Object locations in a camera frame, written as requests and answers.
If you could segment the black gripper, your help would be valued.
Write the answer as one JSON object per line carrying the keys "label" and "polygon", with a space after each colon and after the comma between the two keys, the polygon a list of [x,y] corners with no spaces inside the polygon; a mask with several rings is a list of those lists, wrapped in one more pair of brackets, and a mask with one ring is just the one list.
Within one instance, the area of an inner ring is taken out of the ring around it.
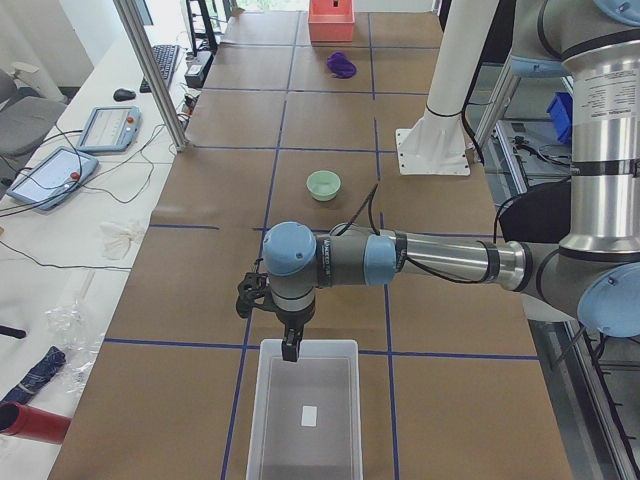
{"label": "black gripper", "polygon": [[282,359],[287,362],[297,362],[301,333],[315,314],[315,295],[308,294],[296,299],[287,299],[274,294],[273,300],[276,305],[276,316],[285,325],[281,343]]}

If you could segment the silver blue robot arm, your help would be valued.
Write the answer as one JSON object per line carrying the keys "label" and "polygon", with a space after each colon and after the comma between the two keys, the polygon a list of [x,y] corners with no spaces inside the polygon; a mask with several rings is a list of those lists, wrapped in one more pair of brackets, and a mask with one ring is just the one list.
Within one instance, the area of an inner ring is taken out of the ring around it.
{"label": "silver blue robot arm", "polygon": [[639,332],[639,5],[519,1],[513,52],[573,79],[570,229],[557,245],[456,241],[346,223],[327,235],[290,221],[263,241],[262,307],[299,355],[315,292],[383,285],[400,272],[524,292],[609,337]]}

